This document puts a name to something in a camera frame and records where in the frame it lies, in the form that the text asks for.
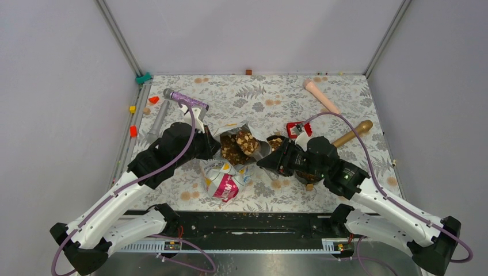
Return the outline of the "cat food bag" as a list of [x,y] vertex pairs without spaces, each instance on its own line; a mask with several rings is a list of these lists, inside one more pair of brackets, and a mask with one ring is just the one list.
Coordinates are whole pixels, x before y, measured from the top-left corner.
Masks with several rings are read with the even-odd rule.
[[[257,140],[267,142],[265,135],[252,127],[248,121],[225,125],[212,136],[220,143],[221,135],[236,135],[241,130],[247,130]],[[221,156],[221,149],[213,159],[201,161],[203,184],[208,195],[213,200],[221,202],[228,202],[235,198],[251,181],[256,162],[254,158],[250,158],[245,164],[233,166]]]

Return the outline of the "black bowl fish print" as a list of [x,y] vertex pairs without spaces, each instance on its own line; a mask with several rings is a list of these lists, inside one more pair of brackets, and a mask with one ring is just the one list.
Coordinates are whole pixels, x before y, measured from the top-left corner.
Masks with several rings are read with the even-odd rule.
[[323,178],[321,177],[312,174],[307,174],[300,171],[295,171],[294,176],[300,183],[304,185],[308,185],[308,184],[315,185],[316,183],[323,181]]

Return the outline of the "red block on rail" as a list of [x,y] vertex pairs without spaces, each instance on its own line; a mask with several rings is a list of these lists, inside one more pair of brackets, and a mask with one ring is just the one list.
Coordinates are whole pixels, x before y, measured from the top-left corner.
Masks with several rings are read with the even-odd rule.
[[129,127],[129,135],[130,137],[136,137],[138,135],[138,129],[136,125],[131,125]]

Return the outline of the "floral patterned table mat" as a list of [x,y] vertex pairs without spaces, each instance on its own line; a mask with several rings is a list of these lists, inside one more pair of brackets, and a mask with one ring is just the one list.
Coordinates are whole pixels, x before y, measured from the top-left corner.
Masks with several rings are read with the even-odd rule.
[[[166,88],[209,105],[204,122],[213,134],[228,124],[248,121],[265,136],[286,135],[289,122],[311,119],[314,135],[335,141],[362,121],[373,127],[360,140],[339,148],[339,156],[367,170],[372,161],[379,183],[401,194],[368,82],[363,76],[315,76],[313,81],[339,108],[343,119],[325,115],[325,107],[303,87],[301,75],[162,75],[144,92],[145,99],[163,95]],[[270,179],[254,167],[244,191],[229,202],[213,200],[203,184],[197,160],[178,168],[172,178],[139,199],[134,209],[167,203],[174,210],[224,212],[329,213],[346,199],[322,184],[307,191],[295,178]]]

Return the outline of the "gold toy microphone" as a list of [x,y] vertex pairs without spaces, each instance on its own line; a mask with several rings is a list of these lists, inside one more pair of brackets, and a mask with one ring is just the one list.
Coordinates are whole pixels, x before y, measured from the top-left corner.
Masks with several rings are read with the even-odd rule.
[[358,126],[354,128],[354,130],[347,132],[346,134],[338,138],[336,141],[332,142],[332,145],[334,145],[336,148],[342,147],[347,142],[355,139],[357,137],[356,134],[361,136],[362,134],[367,133],[372,127],[373,127],[373,122],[371,120],[362,121],[361,123],[358,124]]

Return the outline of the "pet food kibble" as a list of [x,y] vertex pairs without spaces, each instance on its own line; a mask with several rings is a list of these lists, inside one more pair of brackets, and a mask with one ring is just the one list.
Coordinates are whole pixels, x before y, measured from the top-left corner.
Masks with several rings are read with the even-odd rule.
[[236,135],[221,135],[221,156],[233,166],[245,164],[250,157],[245,155],[237,143]]

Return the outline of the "teal plastic block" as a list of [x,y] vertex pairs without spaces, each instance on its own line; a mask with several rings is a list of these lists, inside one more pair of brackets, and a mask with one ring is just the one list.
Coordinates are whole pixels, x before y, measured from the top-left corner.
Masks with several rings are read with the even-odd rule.
[[141,85],[147,81],[149,81],[150,79],[152,79],[152,76],[149,72],[146,72],[144,75],[141,75],[141,76],[138,76],[135,78],[135,82],[138,84],[138,85]]

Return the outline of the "grey toy microphone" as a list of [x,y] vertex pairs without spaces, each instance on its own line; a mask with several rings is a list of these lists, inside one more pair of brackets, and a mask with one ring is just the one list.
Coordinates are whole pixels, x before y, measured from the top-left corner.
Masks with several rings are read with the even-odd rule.
[[150,144],[152,144],[154,141],[156,141],[160,137],[160,132],[161,128],[163,125],[163,121],[167,115],[168,108],[170,106],[169,100],[165,100],[163,104],[160,107],[160,110],[155,118],[155,121],[151,127],[151,129],[148,131],[147,136],[146,136],[146,141]]

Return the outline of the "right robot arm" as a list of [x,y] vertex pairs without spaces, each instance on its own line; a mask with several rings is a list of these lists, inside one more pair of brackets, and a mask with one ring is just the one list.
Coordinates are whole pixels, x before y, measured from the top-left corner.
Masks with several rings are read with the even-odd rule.
[[423,270],[444,275],[458,245],[461,223],[452,216],[429,214],[388,190],[375,185],[366,171],[341,159],[337,148],[324,137],[308,141],[306,149],[285,139],[257,166],[282,176],[311,174],[333,194],[363,205],[381,217],[371,217],[349,205],[333,212],[330,229],[344,237],[366,236],[403,251]]

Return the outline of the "black bowl paw print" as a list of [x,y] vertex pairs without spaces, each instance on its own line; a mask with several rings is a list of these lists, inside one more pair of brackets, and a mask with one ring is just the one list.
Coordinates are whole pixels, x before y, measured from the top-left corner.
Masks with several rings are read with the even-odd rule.
[[286,141],[287,137],[282,135],[271,135],[266,140],[271,147],[271,151],[275,151],[281,146],[283,141]]

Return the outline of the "purple glitter toy microphone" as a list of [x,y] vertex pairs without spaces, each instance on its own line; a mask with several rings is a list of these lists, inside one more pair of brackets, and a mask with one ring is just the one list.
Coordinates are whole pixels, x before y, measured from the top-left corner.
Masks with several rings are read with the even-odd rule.
[[206,103],[203,103],[197,99],[194,99],[194,98],[191,98],[187,95],[184,95],[184,94],[181,94],[177,91],[174,91],[173,89],[171,88],[166,88],[164,89],[163,91],[163,96],[166,98],[166,99],[170,99],[170,100],[173,100],[173,101],[176,101],[178,103],[182,103],[182,105],[188,105],[190,107],[193,107],[193,106],[200,106],[202,107],[205,111],[208,111],[209,109],[209,105],[206,104]]

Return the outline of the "red plastic box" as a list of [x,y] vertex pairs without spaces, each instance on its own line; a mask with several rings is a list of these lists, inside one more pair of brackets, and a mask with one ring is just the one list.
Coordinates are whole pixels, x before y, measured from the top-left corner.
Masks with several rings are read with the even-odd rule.
[[305,132],[308,136],[312,136],[310,123],[305,124],[303,121],[287,123],[286,130],[290,139],[296,139],[303,132]]

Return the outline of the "pink toy microphone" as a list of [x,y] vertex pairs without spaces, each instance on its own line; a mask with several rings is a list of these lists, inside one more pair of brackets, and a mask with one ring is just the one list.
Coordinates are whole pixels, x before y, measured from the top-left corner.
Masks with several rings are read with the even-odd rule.
[[311,93],[328,111],[340,114],[339,108],[316,86],[311,79],[303,82],[303,87]]

